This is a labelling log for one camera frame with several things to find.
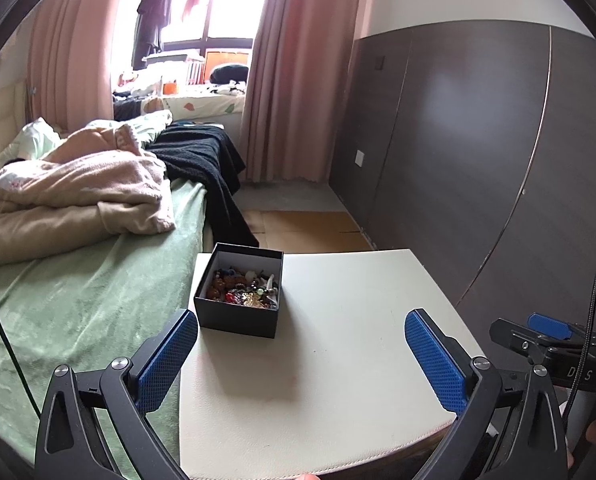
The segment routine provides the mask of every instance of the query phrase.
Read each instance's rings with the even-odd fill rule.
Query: table
[[[196,289],[209,254],[199,254]],[[276,338],[200,330],[180,380],[190,478],[294,478],[370,462],[449,426],[403,336],[423,307],[482,355],[409,250],[286,254]]]

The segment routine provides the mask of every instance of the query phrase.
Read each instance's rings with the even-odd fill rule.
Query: wall switch
[[[360,168],[363,167],[364,153],[360,150],[356,151],[356,160],[354,161]]]

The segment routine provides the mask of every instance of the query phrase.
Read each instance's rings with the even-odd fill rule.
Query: green bed sheet
[[[51,258],[0,267],[0,319],[36,402],[54,368],[104,368],[131,355],[186,308],[202,248],[204,187],[172,183],[176,229],[120,235]],[[121,471],[137,475],[104,410],[101,425]],[[150,423],[178,459],[178,380]],[[0,437],[33,462],[38,420],[0,341]]]

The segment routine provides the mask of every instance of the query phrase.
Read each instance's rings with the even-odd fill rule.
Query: window
[[[162,30],[165,50],[198,49],[248,53],[265,0],[200,0],[182,22],[187,0],[172,0],[171,24]]]

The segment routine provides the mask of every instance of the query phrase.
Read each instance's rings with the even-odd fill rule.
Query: silver bolt
[[[69,367],[67,365],[58,365],[56,370],[54,370],[54,375],[56,377],[62,377],[63,375],[66,375],[68,371]]]
[[[547,375],[547,368],[545,368],[542,365],[536,365],[534,367],[534,374],[536,374],[539,377],[545,377],[545,375]]]
[[[478,370],[489,370],[489,367],[491,367],[491,363],[486,357],[474,358],[473,365],[478,368]]]
[[[113,361],[111,361],[111,367],[114,370],[122,370],[129,364],[129,359],[126,357],[117,357]]]

